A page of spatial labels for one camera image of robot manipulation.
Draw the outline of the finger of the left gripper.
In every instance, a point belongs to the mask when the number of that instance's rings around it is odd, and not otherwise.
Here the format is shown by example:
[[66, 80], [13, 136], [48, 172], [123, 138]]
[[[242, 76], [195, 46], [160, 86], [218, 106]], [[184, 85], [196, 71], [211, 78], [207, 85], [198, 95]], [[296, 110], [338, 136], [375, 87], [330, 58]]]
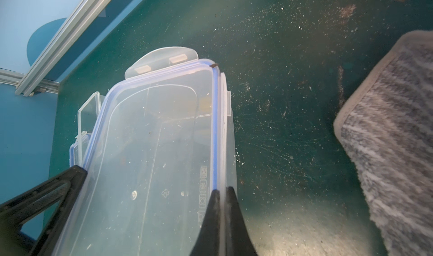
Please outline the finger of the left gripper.
[[[73, 166], [1, 204], [1, 255], [50, 256], [78, 199], [88, 172]], [[38, 239], [21, 229], [37, 215], [58, 204]]]

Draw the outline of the small lunch box lid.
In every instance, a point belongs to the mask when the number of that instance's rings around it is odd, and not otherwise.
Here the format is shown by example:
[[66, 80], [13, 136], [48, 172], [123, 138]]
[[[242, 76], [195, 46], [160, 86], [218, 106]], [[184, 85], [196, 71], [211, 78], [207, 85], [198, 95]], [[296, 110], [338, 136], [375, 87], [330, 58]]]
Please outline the small lunch box lid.
[[82, 159], [87, 151], [88, 144], [90, 142], [91, 133], [85, 131], [82, 132], [81, 141], [79, 141], [78, 136], [76, 136], [75, 142], [69, 148], [69, 166], [73, 167], [75, 165], [80, 166], [79, 158]]

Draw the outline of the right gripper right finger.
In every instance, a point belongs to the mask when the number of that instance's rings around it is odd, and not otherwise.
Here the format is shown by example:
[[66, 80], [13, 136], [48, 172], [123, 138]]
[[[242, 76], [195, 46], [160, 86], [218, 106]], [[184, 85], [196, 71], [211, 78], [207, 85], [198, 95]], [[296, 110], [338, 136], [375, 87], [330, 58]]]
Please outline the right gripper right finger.
[[226, 188], [225, 200], [225, 241], [227, 256], [258, 256], [248, 234], [236, 192]]

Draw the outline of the large lunch box lid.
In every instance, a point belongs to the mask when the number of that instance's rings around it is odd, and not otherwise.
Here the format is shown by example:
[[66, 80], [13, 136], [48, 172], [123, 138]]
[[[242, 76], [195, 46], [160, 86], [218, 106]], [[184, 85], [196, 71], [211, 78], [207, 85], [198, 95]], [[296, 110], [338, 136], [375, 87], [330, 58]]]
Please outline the large lunch box lid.
[[56, 256], [187, 256], [226, 185], [227, 83], [186, 47], [156, 49], [107, 93]]

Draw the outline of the large clear lunch box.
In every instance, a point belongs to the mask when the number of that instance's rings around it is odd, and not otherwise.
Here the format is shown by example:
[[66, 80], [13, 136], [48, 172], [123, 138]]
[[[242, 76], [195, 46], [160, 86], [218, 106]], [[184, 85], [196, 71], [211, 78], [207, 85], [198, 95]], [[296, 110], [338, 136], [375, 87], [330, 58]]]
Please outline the large clear lunch box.
[[235, 130], [231, 107], [231, 92], [227, 91], [227, 115], [226, 115], [226, 186], [232, 187], [237, 195], [237, 169]]

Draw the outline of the small clear lunch box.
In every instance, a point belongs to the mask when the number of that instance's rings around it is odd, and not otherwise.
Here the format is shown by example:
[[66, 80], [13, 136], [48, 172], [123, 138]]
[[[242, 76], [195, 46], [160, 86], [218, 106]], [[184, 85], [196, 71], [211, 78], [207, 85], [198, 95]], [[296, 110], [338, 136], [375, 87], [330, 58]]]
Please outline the small clear lunch box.
[[78, 110], [78, 154], [84, 160], [91, 134], [99, 117], [104, 96], [94, 92]]

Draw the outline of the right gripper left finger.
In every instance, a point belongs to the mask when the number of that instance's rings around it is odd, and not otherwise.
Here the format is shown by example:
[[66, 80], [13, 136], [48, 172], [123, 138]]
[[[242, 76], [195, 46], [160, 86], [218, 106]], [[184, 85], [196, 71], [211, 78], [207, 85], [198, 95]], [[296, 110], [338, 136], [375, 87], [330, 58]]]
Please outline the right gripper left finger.
[[204, 220], [191, 256], [218, 256], [221, 226], [221, 195], [215, 189], [210, 195]]

